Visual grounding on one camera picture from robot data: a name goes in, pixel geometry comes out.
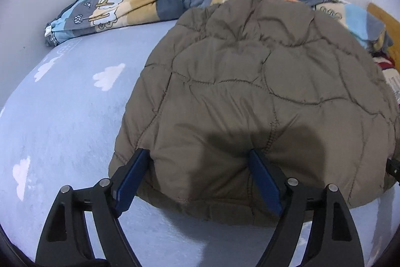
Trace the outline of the olive quilted hooded coat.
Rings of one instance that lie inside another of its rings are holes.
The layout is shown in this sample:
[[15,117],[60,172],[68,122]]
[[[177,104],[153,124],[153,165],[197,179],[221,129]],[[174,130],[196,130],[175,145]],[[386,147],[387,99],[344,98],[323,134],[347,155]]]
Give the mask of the olive quilted hooded coat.
[[108,172],[150,152],[138,196],[223,224],[271,226],[247,164],[256,148],[287,177],[335,184],[351,208],[394,185],[399,107],[342,24],[303,3],[192,8],[151,52],[125,106]]

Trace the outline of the blue star moon pillow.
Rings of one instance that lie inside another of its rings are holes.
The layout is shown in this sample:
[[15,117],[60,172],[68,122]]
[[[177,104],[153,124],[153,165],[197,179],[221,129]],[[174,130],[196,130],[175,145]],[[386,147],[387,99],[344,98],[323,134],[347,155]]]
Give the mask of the blue star moon pillow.
[[400,75],[395,68],[395,62],[383,52],[374,52],[372,57],[373,61],[380,66],[386,83],[392,89],[397,103],[400,104]]

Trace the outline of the light blue cloud bedsheet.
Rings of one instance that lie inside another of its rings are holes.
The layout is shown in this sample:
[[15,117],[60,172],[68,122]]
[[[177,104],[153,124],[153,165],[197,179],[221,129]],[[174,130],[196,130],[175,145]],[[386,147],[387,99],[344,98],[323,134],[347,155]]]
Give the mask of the light blue cloud bedsheet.
[[[1,226],[25,255],[59,190],[111,177],[126,103],[159,41],[177,21],[70,39],[49,53],[1,111]],[[399,227],[399,186],[350,210],[364,262],[383,256]],[[119,224],[143,266],[255,266],[275,225],[223,224],[161,209],[136,196]]]

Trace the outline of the wooden headboard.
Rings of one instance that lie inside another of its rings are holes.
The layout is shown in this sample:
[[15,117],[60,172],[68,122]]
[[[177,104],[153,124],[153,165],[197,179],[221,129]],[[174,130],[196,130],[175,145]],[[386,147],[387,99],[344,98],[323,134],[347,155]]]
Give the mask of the wooden headboard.
[[381,20],[385,26],[388,35],[391,37],[393,45],[388,48],[390,57],[394,61],[395,68],[399,71],[399,37],[400,26],[399,22],[390,14],[379,8],[374,3],[369,3],[367,10],[370,14]]

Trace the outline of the colourful patchwork cartoon quilt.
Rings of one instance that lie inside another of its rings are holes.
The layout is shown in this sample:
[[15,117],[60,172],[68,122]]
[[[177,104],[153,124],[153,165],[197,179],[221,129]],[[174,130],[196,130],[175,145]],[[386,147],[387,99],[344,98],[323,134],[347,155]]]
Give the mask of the colourful patchwork cartoon quilt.
[[[178,19],[191,8],[228,0],[76,0],[48,23],[44,39],[55,47],[69,39],[153,22]],[[301,2],[338,20],[370,53],[387,54],[394,42],[385,23],[345,0],[284,0]]]

